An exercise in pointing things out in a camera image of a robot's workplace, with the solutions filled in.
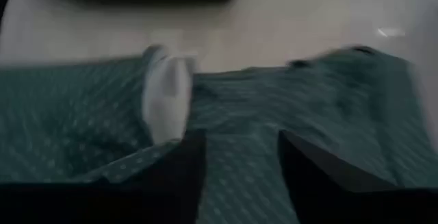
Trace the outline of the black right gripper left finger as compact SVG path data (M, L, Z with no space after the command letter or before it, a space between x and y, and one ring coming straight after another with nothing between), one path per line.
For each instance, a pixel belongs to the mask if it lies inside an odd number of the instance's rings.
M0 184L0 224L195 224L206 174L205 131L121 183Z

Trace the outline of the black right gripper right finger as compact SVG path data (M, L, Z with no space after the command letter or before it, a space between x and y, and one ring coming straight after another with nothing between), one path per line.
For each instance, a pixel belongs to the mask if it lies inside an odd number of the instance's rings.
M405 188L279 132L279 162L300 224L438 224L438 188Z

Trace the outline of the teal patterned shirt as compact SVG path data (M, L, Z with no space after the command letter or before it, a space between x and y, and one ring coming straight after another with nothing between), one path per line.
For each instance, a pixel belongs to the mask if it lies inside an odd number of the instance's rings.
M162 47L0 69L0 184L121 183L205 131L195 224L300 224L279 132L405 188L438 188L411 65L369 47L286 66L192 73Z

